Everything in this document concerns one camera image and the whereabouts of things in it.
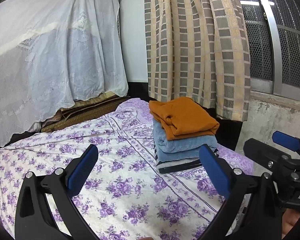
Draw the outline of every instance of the stack of folded clothes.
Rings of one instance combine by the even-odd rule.
[[[207,144],[217,150],[219,123],[191,98],[169,102],[150,101],[157,169],[160,173],[201,166],[199,149]]]

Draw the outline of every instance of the bed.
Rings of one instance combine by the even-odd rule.
[[[148,103],[133,98],[98,119],[0,149],[1,223],[14,236],[18,194],[28,171],[50,174],[92,143],[99,160],[73,201],[101,240],[197,239],[224,199],[202,167],[159,174],[152,129]],[[221,145],[218,150],[232,167],[252,174],[251,160]],[[67,232],[51,196],[48,201],[58,227]]]

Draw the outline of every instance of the concrete wall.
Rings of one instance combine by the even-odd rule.
[[[293,158],[300,158],[295,152],[272,142],[272,134],[277,130],[300,138],[300,102],[252,91],[248,120],[242,124],[236,152],[244,154],[244,142],[255,138],[290,154]],[[255,165],[256,175],[264,171],[265,168]]]

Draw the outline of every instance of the blue rubber pad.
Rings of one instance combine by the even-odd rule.
[[[216,188],[218,194],[227,199],[230,195],[230,181],[219,166],[218,162],[215,160],[215,155],[213,155],[214,153],[205,146],[202,146],[199,150],[200,161],[211,182]]]
[[[80,163],[72,172],[67,181],[68,195],[76,196],[80,193],[85,184],[90,172],[98,160],[98,148],[93,145],[84,155]]]
[[[300,141],[297,138],[279,131],[273,133],[272,141],[294,152],[300,150]]]

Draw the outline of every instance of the white lace cloth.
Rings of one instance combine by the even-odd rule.
[[[0,4],[0,147],[74,100],[128,90],[119,0]]]

